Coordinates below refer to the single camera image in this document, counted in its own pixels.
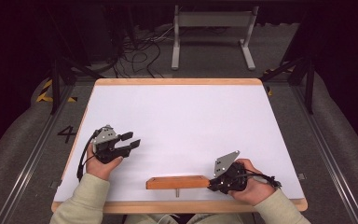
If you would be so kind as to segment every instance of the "forearm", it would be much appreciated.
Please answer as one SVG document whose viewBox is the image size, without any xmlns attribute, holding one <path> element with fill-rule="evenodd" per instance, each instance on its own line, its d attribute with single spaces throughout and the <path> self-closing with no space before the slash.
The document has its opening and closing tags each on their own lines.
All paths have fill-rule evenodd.
<svg viewBox="0 0 358 224">
<path fill-rule="evenodd" d="M 101 223 L 110 183 L 85 174 L 72 198 L 62 203 L 50 223 Z"/>
<path fill-rule="evenodd" d="M 266 200 L 255 206 L 257 212 L 266 223 L 274 224 L 305 224 L 310 223 L 296 209 L 293 203 L 287 199 L 280 189 L 277 189 Z"/>
</svg>

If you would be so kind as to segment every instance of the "pants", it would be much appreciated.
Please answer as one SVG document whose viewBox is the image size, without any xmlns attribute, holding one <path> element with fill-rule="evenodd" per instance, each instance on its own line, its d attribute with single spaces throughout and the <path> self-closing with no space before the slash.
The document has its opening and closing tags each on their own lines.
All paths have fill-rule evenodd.
<svg viewBox="0 0 358 224">
<path fill-rule="evenodd" d="M 187 224 L 255 224 L 251 213 L 196 214 Z M 170 214 L 128 215 L 125 224 L 178 224 Z"/>
</svg>

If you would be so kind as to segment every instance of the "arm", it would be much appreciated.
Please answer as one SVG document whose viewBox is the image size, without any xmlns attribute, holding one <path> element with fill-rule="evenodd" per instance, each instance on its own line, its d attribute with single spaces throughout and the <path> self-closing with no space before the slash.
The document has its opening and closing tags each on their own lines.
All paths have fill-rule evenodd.
<svg viewBox="0 0 358 224">
<path fill-rule="evenodd" d="M 249 160 L 239 159 L 237 162 L 241 163 L 245 169 L 261 174 Z M 310 223 L 280 189 L 275 189 L 270 184 L 250 178 L 245 190 L 231 190 L 228 193 L 234 199 L 254 206 L 266 223 Z"/>
<path fill-rule="evenodd" d="M 86 174 L 74 191 L 73 196 L 62 203 L 50 223 L 101 223 L 103 205 L 110 187 L 110 173 L 123 160 L 118 157 L 107 164 L 95 159 L 92 146 L 87 149 Z"/>
</svg>

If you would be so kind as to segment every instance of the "white board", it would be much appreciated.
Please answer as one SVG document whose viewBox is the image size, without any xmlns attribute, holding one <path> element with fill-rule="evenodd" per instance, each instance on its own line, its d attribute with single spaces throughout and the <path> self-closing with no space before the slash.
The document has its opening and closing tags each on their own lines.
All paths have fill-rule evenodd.
<svg viewBox="0 0 358 224">
<path fill-rule="evenodd" d="M 289 199 L 304 194 L 262 85 L 95 86 L 54 202 L 78 185 L 81 153 L 95 130 L 110 124 L 141 145 L 110 175 L 108 202 L 233 200 L 219 191 L 146 189 L 156 176 L 213 178 L 215 159 L 235 150 L 282 183 Z"/>
</svg>

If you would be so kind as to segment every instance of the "hand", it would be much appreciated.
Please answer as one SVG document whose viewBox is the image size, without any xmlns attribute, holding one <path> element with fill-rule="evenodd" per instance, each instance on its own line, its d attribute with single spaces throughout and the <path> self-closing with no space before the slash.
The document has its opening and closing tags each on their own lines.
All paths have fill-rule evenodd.
<svg viewBox="0 0 358 224">
<path fill-rule="evenodd" d="M 251 161 L 247 159 L 238 159 L 236 162 L 241 163 L 245 169 L 253 171 L 258 174 L 262 174 L 260 171 L 254 168 Z M 258 203 L 263 202 L 267 197 L 275 192 L 270 184 L 261 183 L 253 178 L 248 179 L 246 189 L 243 191 L 230 190 L 228 192 L 234 199 L 239 201 L 244 201 L 249 203 L 252 206 L 257 205 Z"/>
<path fill-rule="evenodd" d="M 110 173 L 123 161 L 123 157 L 117 157 L 109 163 L 103 164 L 93 156 L 94 153 L 92 151 L 92 144 L 89 144 L 89 147 L 87 148 L 86 173 L 95 175 L 106 181 L 109 180 Z"/>
</svg>

